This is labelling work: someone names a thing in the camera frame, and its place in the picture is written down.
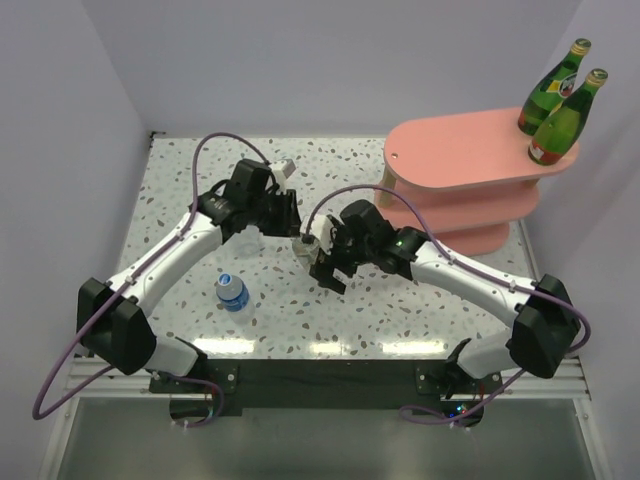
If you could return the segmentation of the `clear Chang glass bottle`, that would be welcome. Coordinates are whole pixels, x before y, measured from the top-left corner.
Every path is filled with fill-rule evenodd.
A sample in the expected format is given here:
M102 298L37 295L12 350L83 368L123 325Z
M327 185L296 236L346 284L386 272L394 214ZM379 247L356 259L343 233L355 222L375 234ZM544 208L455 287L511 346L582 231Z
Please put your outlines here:
M297 262L308 272L317 259L320 244L312 234L300 234L292 239L291 249Z

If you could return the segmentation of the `green glass bottle gold cap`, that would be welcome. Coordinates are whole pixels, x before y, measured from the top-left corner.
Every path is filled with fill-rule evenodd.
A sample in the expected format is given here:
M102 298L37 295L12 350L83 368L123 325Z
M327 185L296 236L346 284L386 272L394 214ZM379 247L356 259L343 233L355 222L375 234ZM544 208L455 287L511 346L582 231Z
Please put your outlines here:
M517 121L526 135L535 134L550 113L572 93L583 58L592 46L586 38L576 39L564 58L551 69L528 95Z

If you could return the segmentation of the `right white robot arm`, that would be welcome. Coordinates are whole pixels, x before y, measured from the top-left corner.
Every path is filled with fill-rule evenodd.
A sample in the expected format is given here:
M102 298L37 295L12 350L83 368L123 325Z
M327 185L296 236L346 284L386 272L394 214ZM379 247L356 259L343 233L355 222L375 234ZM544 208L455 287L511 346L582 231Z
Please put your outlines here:
M394 227L367 200L348 205L339 217L311 217L302 240L319 248L309 273L324 288L342 294L346 286L334 273L353 277L359 266L372 264L389 275L442 288L505 325L501 333L462 340L449 354L437 378L450 394L469 392L482 378L512 368L550 379L579 332L577 314L557 278L534 281L501 273L414 227Z

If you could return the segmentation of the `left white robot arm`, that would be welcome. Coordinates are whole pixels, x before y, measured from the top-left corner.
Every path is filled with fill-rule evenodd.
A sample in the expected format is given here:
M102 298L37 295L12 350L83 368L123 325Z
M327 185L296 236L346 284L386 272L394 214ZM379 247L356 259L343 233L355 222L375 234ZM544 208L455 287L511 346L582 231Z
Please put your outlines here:
M230 178L196 196L178 225L132 266L105 282L87 280L78 294L80 344L125 375L165 372L183 391L200 390L205 354L184 340L158 337L151 314L194 265L247 227L267 237L299 234L296 193L286 186L294 170L292 160L239 161Z

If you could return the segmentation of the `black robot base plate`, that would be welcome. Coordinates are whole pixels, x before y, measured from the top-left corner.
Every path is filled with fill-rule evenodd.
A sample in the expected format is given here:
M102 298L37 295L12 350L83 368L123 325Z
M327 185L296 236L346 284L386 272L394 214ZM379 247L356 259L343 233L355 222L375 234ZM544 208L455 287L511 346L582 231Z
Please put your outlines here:
M465 411L455 395L474 405L502 386L498 372L473 379L450 377L451 369L446 360L213 359L197 370L198 383L159 373L149 391L171 396L174 419L201 419L216 409L240 416L251 409L398 410L411 404L452 416Z

